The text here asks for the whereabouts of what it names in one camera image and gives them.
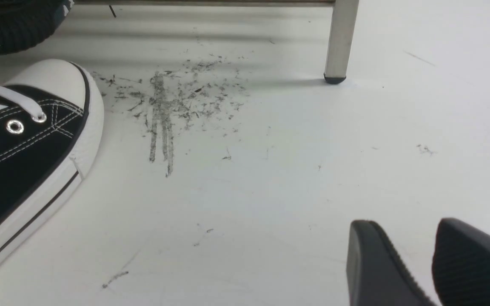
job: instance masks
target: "white floor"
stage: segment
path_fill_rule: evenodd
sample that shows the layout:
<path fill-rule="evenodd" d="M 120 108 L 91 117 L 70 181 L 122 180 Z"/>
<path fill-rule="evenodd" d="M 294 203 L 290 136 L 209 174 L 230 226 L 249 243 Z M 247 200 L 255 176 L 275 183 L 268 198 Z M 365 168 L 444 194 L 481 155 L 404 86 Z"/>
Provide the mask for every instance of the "white floor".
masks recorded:
<path fill-rule="evenodd" d="M 339 86 L 330 8 L 115 11 L 0 57 L 0 81 L 63 58 L 106 93 L 97 162 L 0 266 L 0 306 L 346 305 L 364 218 L 437 300 L 440 218 L 490 233 L 490 1 L 363 0 Z"/>

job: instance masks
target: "white stitching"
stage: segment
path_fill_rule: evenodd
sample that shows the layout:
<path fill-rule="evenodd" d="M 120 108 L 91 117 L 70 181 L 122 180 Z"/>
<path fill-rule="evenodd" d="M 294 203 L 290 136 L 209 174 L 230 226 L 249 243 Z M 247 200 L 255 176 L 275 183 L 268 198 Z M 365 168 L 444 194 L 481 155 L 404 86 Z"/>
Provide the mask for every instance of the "white stitching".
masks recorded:
<path fill-rule="evenodd" d="M 55 102 L 56 102 L 56 103 L 47 103 L 47 104 L 44 104 L 43 106 L 58 105 L 58 102 L 62 102 L 62 101 L 55 101 Z M 71 107 L 69 107 L 69 106 L 68 106 L 68 105 L 66 105 L 66 104 L 64 104 L 64 105 L 60 105 L 60 106 L 63 106 L 63 107 L 65 107 L 65 108 L 67 108 L 68 110 L 70 110 L 70 111 L 74 112 L 75 114 L 82 115 L 82 112 L 78 112 L 78 110 L 74 110 L 74 109 L 72 109 Z M 4 111 L 4 112 L 1 112 L 1 113 L 0 113 L 0 115 L 2 115 L 2 114 L 3 114 L 3 113 L 5 113 L 5 112 L 8 112 L 8 111 L 11 111 L 11 110 L 6 110 L 6 111 Z M 2 120 L 2 119 L 4 119 L 4 118 L 6 118 L 6 117 L 8 117 L 8 116 L 12 116 L 12 115 L 14 115 L 14 114 L 17 114 L 17 113 L 23 112 L 23 111 L 24 111 L 24 110 L 22 110 L 22 109 L 21 109 L 21 110 L 18 110 L 17 112 L 13 112 L 13 113 L 10 113 L 10 114 L 6 114 L 5 116 L 0 117 L 0 120 Z"/>
<path fill-rule="evenodd" d="M 73 117 L 71 117 L 71 118 L 67 119 L 67 117 L 69 117 L 69 116 L 71 116 L 71 115 L 73 115 L 73 114 L 74 114 L 74 113 L 70 113 L 69 115 L 67 115 L 67 116 L 65 116 L 64 118 L 62 118 L 62 122 L 60 122 L 60 125 L 64 125 L 64 124 L 66 124 L 67 122 L 69 122 L 69 121 L 73 120 L 74 118 L 78 117 L 78 115 L 76 115 L 76 114 L 75 114 Z M 11 153 L 13 150 L 15 150 L 15 149 L 17 149 L 17 148 L 21 147 L 22 145 L 25 145 L 26 143 L 28 143 L 28 142 L 30 142 L 30 141 L 32 141 L 32 140 L 34 140 L 36 137 L 40 136 L 40 135 L 41 135 L 41 134 L 43 134 L 43 133 L 46 133 L 46 132 L 47 132 L 47 131 L 49 131 L 49 130 L 50 130 L 50 128 L 47 128 L 46 130 L 43 130 L 43 131 L 39 132 L 37 135 L 35 135 L 35 136 L 33 136 L 33 137 L 29 138 L 27 141 L 25 141 L 25 142 L 21 143 L 20 145 L 18 145 L 18 146 L 16 146 L 16 147 L 14 147 L 14 148 L 12 148 L 12 149 L 10 149 L 10 150 L 8 150 L 8 151 L 4 152 L 4 153 L 1 153 L 1 154 L 0 154 L 0 157 L 3 157 L 4 155 L 6 155 L 6 154 L 8 154 L 8 153 Z M 51 131 L 50 131 L 48 134 L 46 134 L 46 135 L 44 135 L 44 136 L 42 136 L 42 137 L 40 137 L 40 138 L 37 138 L 36 140 L 34 140 L 33 142 L 31 142 L 29 145 L 27 145 L 27 146 L 23 147 L 22 149 L 19 149 L 19 150 L 15 151 L 15 153 L 12 153 L 12 154 L 10 154 L 10 155 L 8 155 L 8 156 L 6 156 L 6 157 L 2 158 L 2 159 L 0 160 L 0 162 L 1 162 L 1 161 L 4 161 L 5 159 L 8 159 L 10 156 L 15 155 L 16 153 L 18 153 L 18 152 L 22 151 L 22 150 L 23 150 L 23 149 L 25 149 L 26 147 L 29 147 L 30 145 L 33 145 L 34 143 L 36 143 L 37 141 L 39 141 L 39 140 L 41 140 L 41 139 L 45 138 L 47 135 L 51 134 L 52 132 L 55 132 L 55 130 L 51 130 Z"/>
<path fill-rule="evenodd" d="M 69 137 L 69 138 L 73 139 L 73 136 L 72 136 L 72 135 L 70 135 L 70 134 L 66 134 L 66 133 L 65 133 L 63 130 L 58 129 L 58 132 L 60 132 L 60 133 L 61 133 L 62 135 L 64 135 L 64 136 L 67 136 L 67 137 Z"/>
<path fill-rule="evenodd" d="M 74 119 L 74 118 L 76 118 L 76 117 L 77 117 L 77 115 L 75 115 L 75 116 L 73 116 L 73 117 L 69 118 L 67 121 L 71 121 L 71 120 L 73 120 L 73 119 Z M 48 135 L 52 134 L 53 132 L 56 132 L 56 131 L 55 131 L 55 130 L 51 130 L 51 131 L 49 131 L 49 132 L 48 132 L 46 135 L 43 135 L 42 137 L 37 138 L 35 141 L 31 142 L 29 145 L 27 145 L 27 146 L 23 147 L 22 149 L 19 149 L 19 150 L 15 151 L 14 153 L 9 154 L 8 156 L 3 157 L 2 159 L 0 159 L 0 162 L 4 161 L 5 159 L 8 159 L 8 158 L 9 158 L 9 157 L 11 157 L 12 155 L 15 155 L 16 153 L 18 153 L 18 152 L 20 152 L 20 151 L 22 151 L 22 150 L 24 150 L 24 149 L 26 149 L 26 148 L 30 147 L 30 146 L 31 146 L 31 145 L 33 145 L 34 143 L 36 143 L 36 142 L 38 142 L 39 140 L 41 140 L 41 139 L 43 139 L 43 138 L 47 137 Z"/>
<path fill-rule="evenodd" d="M 58 128 L 56 128 L 55 123 L 54 123 L 56 121 L 55 120 L 56 119 L 55 114 L 56 114 L 57 110 L 58 110 L 58 106 L 53 105 L 52 106 L 52 122 L 50 124 L 50 127 L 53 128 L 54 130 L 58 130 Z"/>
<path fill-rule="evenodd" d="M 62 131 L 66 132 L 66 133 L 68 133 L 68 134 L 70 134 L 70 135 L 73 135 L 73 133 L 71 133 L 71 132 L 70 132 L 70 131 L 68 131 L 68 130 L 64 130 L 64 128 L 63 128 L 63 127 L 61 127 L 61 126 L 60 126 L 60 127 L 58 127 L 58 130 L 62 130 Z"/>
<path fill-rule="evenodd" d="M 52 116 L 50 118 L 50 125 L 54 126 L 54 105 L 52 105 Z"/>
<path fill-rule="evenodd" d="M 43 99 L 43 100 L 41 100 L 41 101 L 38 101 L 37 103 L 38 103 L 38 104 L 41 104 L 42 102 L 45 102 L 45 101 L 54 101 L 54 102 L 60 102 L 60 103 L 67 104 L 66 102 L 64 102 L 64 101 L 60 101 L 60 100 L 58 100 L 58 99 Z M 12 110 L 15 110 L 15 109 L 17 109 L 17 108 L 20 108 L 20 106 L 13 106 L 13 107 L 9 107 L 7 110 L 4 110 L 4 111 L 0 112 L 0 115 L 4 114 L 4 113 L 6 113 L 6 112 L 10 112 L 10 111 L 12 111 Z"/>

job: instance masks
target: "black rubber foot cap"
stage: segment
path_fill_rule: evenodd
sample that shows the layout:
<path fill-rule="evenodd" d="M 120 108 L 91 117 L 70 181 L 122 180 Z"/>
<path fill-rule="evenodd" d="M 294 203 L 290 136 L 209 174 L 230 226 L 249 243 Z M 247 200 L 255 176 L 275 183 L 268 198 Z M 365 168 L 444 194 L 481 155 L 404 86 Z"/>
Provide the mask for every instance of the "black rubber foot cap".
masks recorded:
<path fill-rule="evenodd" d="M 325 81 L 330 85 L 338 85 L 339 83 L 345 81 L 347 77 L 327 77 L 325 75 Z"/>

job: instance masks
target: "white rubber toe cap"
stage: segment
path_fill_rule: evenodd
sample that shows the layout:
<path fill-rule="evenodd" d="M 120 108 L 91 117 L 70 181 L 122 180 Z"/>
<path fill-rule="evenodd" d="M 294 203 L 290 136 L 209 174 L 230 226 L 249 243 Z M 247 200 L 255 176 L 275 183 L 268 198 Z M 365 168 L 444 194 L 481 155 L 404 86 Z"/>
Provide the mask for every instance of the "white rubber toe cap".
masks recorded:
<path fill-rule="evenodd" d="M 5 85 L 27 85 L 84 108 L 86 88 L 80 71 L 65 60 L 47 59 L 29 66 Z"/>

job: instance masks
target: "metal eyelet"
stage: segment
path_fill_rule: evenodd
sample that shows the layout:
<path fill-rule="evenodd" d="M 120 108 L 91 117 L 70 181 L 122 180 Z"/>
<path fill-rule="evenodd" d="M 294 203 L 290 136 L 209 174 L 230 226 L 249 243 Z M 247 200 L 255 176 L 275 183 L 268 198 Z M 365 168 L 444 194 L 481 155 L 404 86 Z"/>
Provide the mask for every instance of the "metal eyelet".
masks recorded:
<path fill-rule="evenodd" d="M 41 113 L 41 116 L 39 116 L 39 117 L 31 116 L 31 118 L 33 119 L 33 121 L 35 121 L 37 123 L 46 122 L 46 114 L 45 113 Z"/>
<path fill-rule="evenodd" d="M 22 134 L 24 132 L 24 124 L 15 119 L 8 120 L 6 128 L 11 134 Z"/>

